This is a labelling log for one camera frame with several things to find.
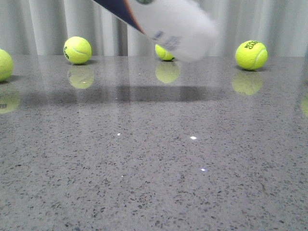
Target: fluorescent yellow ball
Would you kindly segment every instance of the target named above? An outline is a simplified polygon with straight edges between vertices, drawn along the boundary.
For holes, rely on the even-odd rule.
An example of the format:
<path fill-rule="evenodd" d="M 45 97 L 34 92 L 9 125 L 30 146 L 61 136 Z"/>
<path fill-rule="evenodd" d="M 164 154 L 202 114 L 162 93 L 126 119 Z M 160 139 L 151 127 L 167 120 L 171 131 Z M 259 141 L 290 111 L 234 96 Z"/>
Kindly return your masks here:
<path fill-rule="evenodd" d="M 262 67 L 268 59 L 268 52 L 263 43 L 249 40 L 243 42 L 235 52 L 237 64 L 245 70 Z"/>
<path fill-rule="evenodd" d="M 65 42 L 63 52 L 71 63 L 84 64 L 92 56 L 92 47 L 86 39 L 75 36 Z"/>
<path fill-rule="evenodd" d="M 263 80 L 258 72 L 240 71 L 232 80 L 233 89 L 243 95 L 256 94 L 262 85 Z"/>
<path fill-rule="evenodd" d="M 160 62 L 155 75 L 163 83 L 172 83 L 179 77 L 180 68 L 175 62 Z"/>
<path fill-rule="evenodd" d="M 0 82 L 6 80 L 13 73 L 13 59 L 6 51 L 0 49 Z"/>
<path fill-rule="evenodd" d="M 0 83 L 0 114 L 12 112 L 20 104 L 20 92 L 10 82 Z"/>
<path fill-rule="evenodd" d="M 74 65 L 67 73 L 70 84 L 76 89 L 89 88 L 94 82 L 94 72 L 86 65 Z"/>
<path fill-rule="evenodd" d="M 165 50 L 163 47 L 159 46 L 158 44 L 155 45 L 155 51 L 159 58 L 161 58 L 164 61 L 171 61 L 174 59 L 174 56 Z"/>

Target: gray curtain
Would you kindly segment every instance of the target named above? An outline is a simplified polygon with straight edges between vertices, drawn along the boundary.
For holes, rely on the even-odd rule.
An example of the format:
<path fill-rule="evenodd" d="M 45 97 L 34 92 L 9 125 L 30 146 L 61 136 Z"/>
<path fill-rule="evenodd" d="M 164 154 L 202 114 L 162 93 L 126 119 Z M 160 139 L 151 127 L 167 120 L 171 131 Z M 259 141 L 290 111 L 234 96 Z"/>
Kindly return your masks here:
<path fill-rule="evenodd" d="M 305 56 L 308 0 L 197 0 L 220 36 L 209 56 L 233 55 L 250 39 L 271 56 Z M 92 0 L 0 0 L 0 49 L 11 54 L 62 54 L 65 40 L 86 38 L 94 55 L 150 55 L 154 44 Z"/>

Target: speckled stone surface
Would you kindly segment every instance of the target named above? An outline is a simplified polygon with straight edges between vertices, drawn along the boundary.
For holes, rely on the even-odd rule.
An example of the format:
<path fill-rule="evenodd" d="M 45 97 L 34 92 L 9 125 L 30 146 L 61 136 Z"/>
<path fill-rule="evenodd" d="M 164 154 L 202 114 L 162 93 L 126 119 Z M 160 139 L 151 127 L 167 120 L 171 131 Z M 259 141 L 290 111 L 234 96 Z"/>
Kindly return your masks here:
<path fill-rule="evenodd" d="M 304 58 L 13 59 L 1 231 L 308 229 Z"/>

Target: gray countertop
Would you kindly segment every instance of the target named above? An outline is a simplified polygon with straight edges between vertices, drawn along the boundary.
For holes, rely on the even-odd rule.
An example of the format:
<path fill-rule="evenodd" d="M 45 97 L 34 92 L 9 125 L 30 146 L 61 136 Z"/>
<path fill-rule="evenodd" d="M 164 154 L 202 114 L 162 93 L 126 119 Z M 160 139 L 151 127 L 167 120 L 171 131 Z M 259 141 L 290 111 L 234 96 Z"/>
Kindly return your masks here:
<path fill-rule="evenodd" d="M 2 231 L 308 229 L 308 62 L 13 56 Z"/>

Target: white bottle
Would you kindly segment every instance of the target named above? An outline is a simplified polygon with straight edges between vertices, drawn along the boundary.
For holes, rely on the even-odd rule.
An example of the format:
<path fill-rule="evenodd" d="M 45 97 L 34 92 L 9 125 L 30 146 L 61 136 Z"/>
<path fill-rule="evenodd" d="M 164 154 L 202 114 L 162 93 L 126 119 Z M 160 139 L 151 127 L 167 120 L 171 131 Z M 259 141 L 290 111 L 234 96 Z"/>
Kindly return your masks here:
<path fill-rule="evenodd" d="M 184 62 L 202 59 L 218 34 L 193 0 L 94 1 Z"/>

